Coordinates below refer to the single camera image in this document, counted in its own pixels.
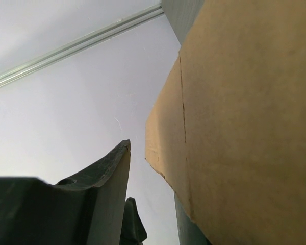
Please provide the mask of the large cardboard box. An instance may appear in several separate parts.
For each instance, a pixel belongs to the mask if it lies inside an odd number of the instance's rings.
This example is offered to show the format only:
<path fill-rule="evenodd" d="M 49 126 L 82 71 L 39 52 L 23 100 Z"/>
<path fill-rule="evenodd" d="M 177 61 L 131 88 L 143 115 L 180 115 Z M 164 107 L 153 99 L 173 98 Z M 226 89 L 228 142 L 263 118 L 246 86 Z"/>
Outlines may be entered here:
<path fill-rule="evenodd" d="M 205 1 L 145 158 L 212 244 L 306 244 L 306 1 Z"/>

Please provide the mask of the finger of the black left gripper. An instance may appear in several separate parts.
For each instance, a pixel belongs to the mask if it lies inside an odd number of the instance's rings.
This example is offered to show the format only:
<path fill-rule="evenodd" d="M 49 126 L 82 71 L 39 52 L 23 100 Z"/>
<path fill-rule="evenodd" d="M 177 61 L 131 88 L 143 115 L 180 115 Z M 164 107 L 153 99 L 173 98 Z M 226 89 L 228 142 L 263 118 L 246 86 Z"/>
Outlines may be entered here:
<path fill-rule="evenodd" d="M 120 234 L 120 244 L 140 245 L 147 239 L 147 233 L 138 214 L 136 200 L 127 198 Z"/>

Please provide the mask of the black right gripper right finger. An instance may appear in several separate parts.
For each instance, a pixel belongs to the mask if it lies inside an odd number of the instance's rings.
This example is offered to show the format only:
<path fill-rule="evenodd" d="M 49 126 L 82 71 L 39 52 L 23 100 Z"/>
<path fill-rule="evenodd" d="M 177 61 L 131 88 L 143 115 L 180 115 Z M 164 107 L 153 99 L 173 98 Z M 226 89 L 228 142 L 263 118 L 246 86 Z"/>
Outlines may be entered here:
<path fill-rule="evenodd" d="M 174 193 L 174 202 L 180 245 L 211 245 L 200 228 L 186 215 L 176 193 Z"/>

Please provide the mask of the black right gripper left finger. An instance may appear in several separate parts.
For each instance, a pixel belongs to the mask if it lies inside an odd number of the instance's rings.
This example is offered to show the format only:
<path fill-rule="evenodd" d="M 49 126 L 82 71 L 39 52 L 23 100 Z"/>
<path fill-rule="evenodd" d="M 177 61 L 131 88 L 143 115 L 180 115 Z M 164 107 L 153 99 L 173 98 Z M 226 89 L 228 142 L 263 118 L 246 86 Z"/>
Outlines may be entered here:
<path fill-rule="evenodd" d="M 0 244 L 119 244 L 131 143 L 55 185 L 0 177 Z"/>

